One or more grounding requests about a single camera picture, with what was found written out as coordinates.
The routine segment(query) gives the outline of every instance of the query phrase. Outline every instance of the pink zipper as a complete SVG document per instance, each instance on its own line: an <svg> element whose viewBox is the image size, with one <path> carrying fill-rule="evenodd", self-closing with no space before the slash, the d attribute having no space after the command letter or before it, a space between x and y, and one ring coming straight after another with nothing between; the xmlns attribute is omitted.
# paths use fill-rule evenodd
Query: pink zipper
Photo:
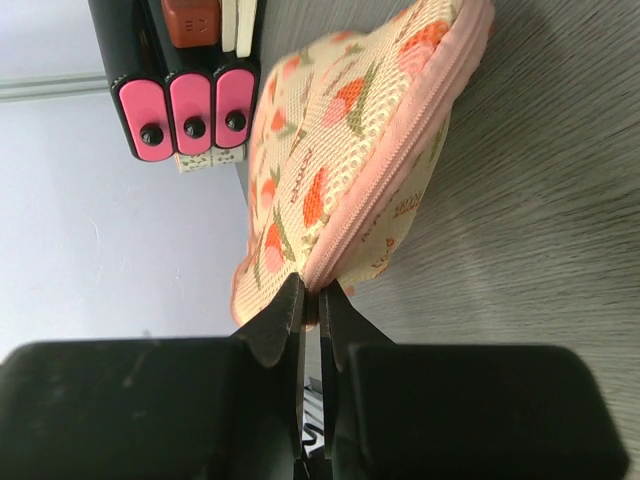
<svg viewBox="0 0 640 480"><path fill-rule="evenodd" d="M451 30L443 38L443 42L447 36L453 35L458 35L461 40L457 41L455 51L447 52L451 57L446 67L440 70L443 73L436 77L434 82L429 82L426 86L422 86L423 88L429 88L429 85L435 85L435 87L429 88L428 92L424 92L424 97L427 98L427 101L422 104L422 107L415 114L415 120L406 129L409 133L405 134L404 138L399 142L394 142L399 146L392 150L390 154L384 152L385 163L378 167L378 173L373 181L367 180L368 185L364 193L362 195L353 195L359 199L358 203L355 208L349 206L349 212L344 221L337 219L341 226L336 235L328 236L330 243L325 246L326 248L322 248L319 245L323 240L322 235L318 244L316 244L314 250L318 249L324 253L317 261L312 261L310 258L302 272L306 288L311 292L320 290L326 283L335 278L336 275L333 275L333 273L336 270L336 266L344 264L348 260L344 258L341 261L341 258L345 252L354 249L356 245L354 240L359 242L360 237L358 234L363 232L363 227L368 227L366 222L368 220L369 222L371 221L372 212L377 214L382 211L393 192L404 180L407 173L405 172L407 167L405 165L407 163L406 160L412 157L411 153L416 145L422 146L422 148L426 147L428 140L433 137L437 129L442 125L451 106L445 104L443 99L445 97L451 98L453 94L453 99L449 102L452 104L453 100L464 89L468 78L477 68L486 46L486 37L488 37L492 19L493 6L489 0L466 0L462 4L460 12ZM431 68L431 65L428 64L425 71L429 68ZM421 98L421 95L412 95L412 97ZM397 183L397 186L392 189L390 186L393 183ZM351 198L351 196L345 195L342 202L343 205L349 203L348 198ZM334 212L332 215L329 220L330 223L331 220L334 220L336 213Z"/></svg>

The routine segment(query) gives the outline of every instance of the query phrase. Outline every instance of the gray table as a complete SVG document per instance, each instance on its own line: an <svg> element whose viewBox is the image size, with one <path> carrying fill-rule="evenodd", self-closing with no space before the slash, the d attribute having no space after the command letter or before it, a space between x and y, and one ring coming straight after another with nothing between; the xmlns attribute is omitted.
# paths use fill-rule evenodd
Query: gray table
<svg viewBox="0 0 640 480"><path fill-rule="evenodd" d="M327 32L368 31L409 3L270 0L265 72ZM399 342L575 349L639 458L638 2L496 4L496 33L456 103L413 229L354 303ZM317 346L309 340L313 376Z"/></svg>

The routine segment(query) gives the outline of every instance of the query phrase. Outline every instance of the pink marker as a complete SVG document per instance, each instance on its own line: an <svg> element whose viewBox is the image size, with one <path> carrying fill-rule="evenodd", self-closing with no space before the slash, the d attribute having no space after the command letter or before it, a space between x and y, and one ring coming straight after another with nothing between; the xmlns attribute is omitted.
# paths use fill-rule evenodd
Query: pink marker
<svg viewBox="0 0 640 480"><path fill-rule="evenodd" d="M244 68L234 68L218 78L215 112L217 147L234 148L247 140L254 87L253 73Z"/></svg>
<svg viewBox="0 0 640 480"><path fill-rule="evenodd" d="M186 73L171 82L169 96L178 151L198 155L211 148L211 81Z"/></svg>
<svg viewBox="0 0 640 480"><path fill-rule="evenodd" d="M152 80L131 80L118 92L140 160L159 162L174 150L162 87Z"/></svg>

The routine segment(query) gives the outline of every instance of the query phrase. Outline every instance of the pink trim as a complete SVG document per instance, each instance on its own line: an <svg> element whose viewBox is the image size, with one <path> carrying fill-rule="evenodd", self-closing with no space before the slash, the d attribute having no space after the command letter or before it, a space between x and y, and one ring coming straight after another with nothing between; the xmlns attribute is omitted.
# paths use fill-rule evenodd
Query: pink trim
<svg viewBox="0 0 640 480"><path fill-rule="evenodd" d="M180 75L169 87L173 121L176 126L178 151L185 155L198 155L211 148L211 81L198 73ZM207 131L200 138L191 138L184 132L184 122L200 117Z"/></svg>
<svg viewBox="0 0 640 480"><path fill-rule="evenodd" d="M159 162L173 155L167 104L162 87L152 80L132 80L118 93L138 157L146 162ZM164 133L160 145L152 147L140 138L140 129L156 123Z"/></svg>
<svg viewBox="0 0 640 480"><path fill-rule="evenodd" d="M255 77L244 68L236 68L222 74L216 84L216 145L220 148L234 148L247 139L251 124L251 101ZM227 128L227 115L240 111L247 119L246 127L240 132Z"/></svg>
<svg viewBox="0 0 640 480"><path fill-rule="evenodd" d="M480 63L486 47L493 14L494 9L489 0L465 0L463 2L456 21L449 32L442 38L440 45L425 68L411 84L405 94L405 100L401 102L389 125L385 128L385 133L372 157L351 189L344 195L326 227L320 233L318 242L300 272L300 277L307 288L319 290L339 275L340 268L344 267L345 262L352 255L364 232L370 228L375 217L386 207L393 194L400 188L411 171L411 163L403 160L411 158L411 153L424 149L441 128L448 113L451 111L453 102L462 93L469 78ZM482 21L481 26L478 26L478 19ZM468 32L477 28L482 29L483 33L477 39L471 38L467 40ZM460 49L469 41L473 42L470 52L468 55L460 57ZM461 68L459 71L454 72L455 76L453 78L445 77L443 79L442 72L449 70L448 67L452 61L461 62ZM416 101L416 99L429 98L434 88L439 88L447 83L449 85L443 96L436 97L436 101L429 105L426 110L423 103ZM416 138L414 147L404 155L398 156L399 142L404 138L406 132L411 131L412 123L419 114L427 119L426 128L420 131L421 125L415 126L416 134L420 136L416 138L416 134L413 135L413 138ZM394 157L396 157L397 161L403 162L386 184L375 204L363 212L366 217L360 225L355 225L357 230L354 232L353 228L349 228L354 208L356 208L360 199L367 198L372 185L379 182L381 172L384 172L388 167L389 159ZM341 250L334 251L332 246L335 244L336 238L341 237L348 238L350 241L347 245L340 245L339 248ZM318 275L318 271L326 264L327 259L334 262L331 271L326 278L319 279L318 285L314 285L313 277Z"/></svg>

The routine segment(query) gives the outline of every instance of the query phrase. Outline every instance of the pouch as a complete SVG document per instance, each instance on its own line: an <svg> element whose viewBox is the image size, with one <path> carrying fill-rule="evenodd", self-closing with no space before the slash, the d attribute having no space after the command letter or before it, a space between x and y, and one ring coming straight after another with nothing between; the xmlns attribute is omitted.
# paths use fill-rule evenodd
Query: pouch
<svg viewBox="0 0 640 480"><path fill-rule="evenodd" d="M369 35L326 36L273 68L250 140L248 255L232 292L239 324L290 273L313 293L387 268L493 14L489 0L419 0Z"/></svg>

